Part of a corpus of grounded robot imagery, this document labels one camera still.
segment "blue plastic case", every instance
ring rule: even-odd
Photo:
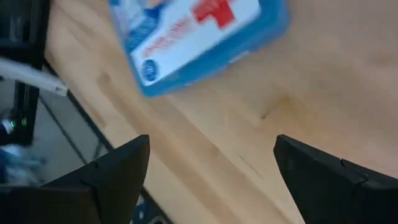
[[[251,0],[252,18],[238,12],[247,0],[157,0],[153,5],[150,0],[108,1],[131,70],[146,96],[163,95],[209,77],[268,44],[289,25],[284,0]],[[176,12],[181,12],[181,19]],[[197,47],[206,44],[210,47]]]

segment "blue logo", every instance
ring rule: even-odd
[[[156,62],[154,60],[146,60],[142,64],[142,74],[146,80],[155,81],[158,74]]]

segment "white cable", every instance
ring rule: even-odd
[[[66,96],[68,87],[57,77],[28,65],[0,58],[0,76]]]

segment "red cross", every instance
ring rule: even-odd
[[[214,17],[218,28],[224,29],[235,20],[235,16],[229,6],[229,0],[200,0],[193,8],[193,14],[199,24],[209,17]]]

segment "wood grain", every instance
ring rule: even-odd
[[[303,223],[278,134],[398,177],[398,2],[289,4],[281,39],[160,98],[139,93],[106,0],[54,0],[46,57],[115,147],[150,134],[145,186],[176,223]]]

